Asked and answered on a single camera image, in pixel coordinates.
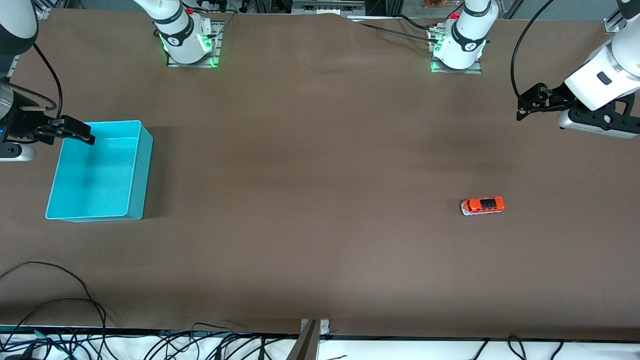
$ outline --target orange toy car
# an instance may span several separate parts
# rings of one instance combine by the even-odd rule
[[[497,214],[504,210],[504,201],[501,196],[467,199],[460,203],[460,209],[463,215],[468,217],[481,214]]]

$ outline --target brown tabletop surface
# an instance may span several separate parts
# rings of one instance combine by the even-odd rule
[[[637,340],[640,140],[561,131],[557,113],[516,122],[524,25],[498,21],[484,73],[464,76],[336,15],[237,15],[220,67],[172,69],[143,12],[54,11],[38,45],[63,112],[154,136],[145,218],[46,220],[60,142],[36,145],[1,165],[2,268],[69,268],[116,327],[295,332],[322,317],[337,334]],[[559,85],[605,39],[597,22],[535,25],[520,91]],[[13,82],[55,99],[34,50]],[[502,214],[460,213],[496,195]],[[48,268],[0,285],[0,323],[82,295]],[[62,304],[30,323],[99,320]]]

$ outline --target white floor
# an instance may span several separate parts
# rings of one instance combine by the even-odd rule
[[[4,343],[7,335],[0,335]],[[100,345],[98,336],[92,337],[91,343],[95,348]],[[36,339],[36,336],[14,336],[11,342],[27,341]],[[144,336],[139,338],[109,338],[106,340],[110,349],[119,360],[144,360],[145,354],[156,344],[159,339],[154,336]],[[209,353],[220,343],[221,338],[207,338],[199,341],[199,351],[195,345],[191,345],[185,352],[175,356],[175,360],[197,360],[205,359]],[[229,356],[237,347],[248,340],[237,340],[227,349]],[[177,338],[172,342],[178,348],[189,343],[188,337]],[[267,345],[268,354],[273,360],[285,360],[294,340],[282,340],[272,345]],[[360,341],[360,340],[328,340],[320,344],[318,360],[329,360],[336,357],[347,356],[344,360],[469,360],[476,354],[482,341]],[[549,360],[558,343],[553,342],[524,342],[527,360]],[[230,360],[241,360],[246,354],[255,348],[260,347],[260,340],[253,340],[236,352]],[[34,352],[33,357],[41,359],[44,356],[44,347]],[[169,355],[176,353],[169,348]],[[4,360],[9,354],[0,354],[0,360]],[[166,356],[164,348],[153,358],[154,360],[164,359]],[[51,351],[47,360],[65,360],[66,353],[57,350]],[[88,360],[87,354],[78,349],[74,357],[77,360]],[[246,360],[257,360],[258,352],[246,358]],[[103,351],[104,360],[114,360],[107,352]],[[518,360],[507,346],[505,341],[489,342],[479,357],[479,360],[510,359]],[[565,343],[555,360],[638,360],[640,359],[640,344],[614,344],[614,343]]]

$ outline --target turquoise container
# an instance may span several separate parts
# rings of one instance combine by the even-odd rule
[[[139,120],[88,122],[95,144],[64,139],[46,218],[140,220],[154,139]]]

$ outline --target toy car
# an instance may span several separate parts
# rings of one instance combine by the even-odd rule
[[[502,197],[483,197],[480,199],[467,199],[460,203],[463,215],[473,216],[481,214],[497,214],[504,210]]]

